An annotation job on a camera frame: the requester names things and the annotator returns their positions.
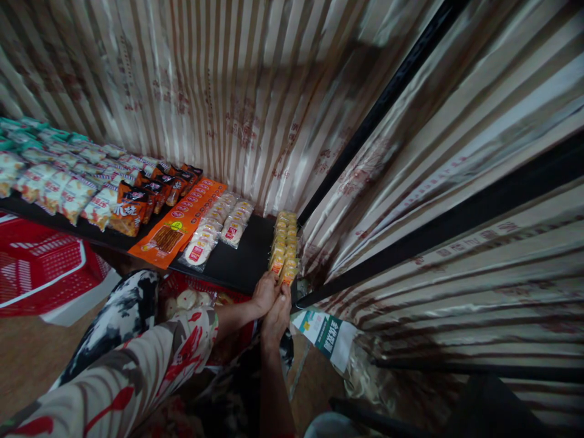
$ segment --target red shopping basket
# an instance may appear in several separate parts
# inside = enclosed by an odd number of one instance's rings
[[[0,217],[0,317],[41,315],[96,287],[110,266],[87,243]]]

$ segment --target patterned pants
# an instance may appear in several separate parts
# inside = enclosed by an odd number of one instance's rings
[[[148,269],[122,278],[51,389],[69,382],[102,355],[154,327],[160,280],[158,273]],[[188,400],[181,394],[185,413],[196,419],[205,436],[259,435],[259,341],[256,335],[248,348],[197,398]],[[288,330],[280,343],[280,354],[287,374],[294,358],[294,345]]]

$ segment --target hand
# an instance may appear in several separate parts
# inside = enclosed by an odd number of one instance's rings
[[[278,275],[269,271],[262,275],[262,278],[255,285],[254,294],[251,302],[257,307],[257,318],[261,318],[272,308],[276,297],[280,294],[280,288],[277,286]]]
[[[278,350],[280,340],[290,326],[290,309],[292,308],[290,286],[282,284],[281,289],[282,294],[276,298],[274,305],[263,320],[260,339],[264,351]]]

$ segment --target orange package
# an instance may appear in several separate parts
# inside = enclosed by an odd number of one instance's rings
[[[168,268],[225,190],[226,184],[203,178],[129,253],[159,268]]]

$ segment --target black shelf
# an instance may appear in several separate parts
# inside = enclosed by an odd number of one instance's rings
[[[99,228],[83,218],[79,218],[77,226],[73,226],[65,216],[60,214],[51,216],[36,204],[29,204],[21,199],[20,193],[17,192],[0,200],[0,210],[72,234],[96,245],[127,253],[136,242],[150,232],[154,225],[170,210],[170,207],[165,206],[148,225],[142,226],[137,237],[128,237],[111,229],[100,232]],[[239,247],[235,249],[219,242],[211,253],[202,273],[180,263],[178,259],[182,253],[178,254],[169,268],[245,295],[252,295],[257,281],[268,269],[269,251],[274,238],[274,224],[275,220],[273,219],[252,215]]]

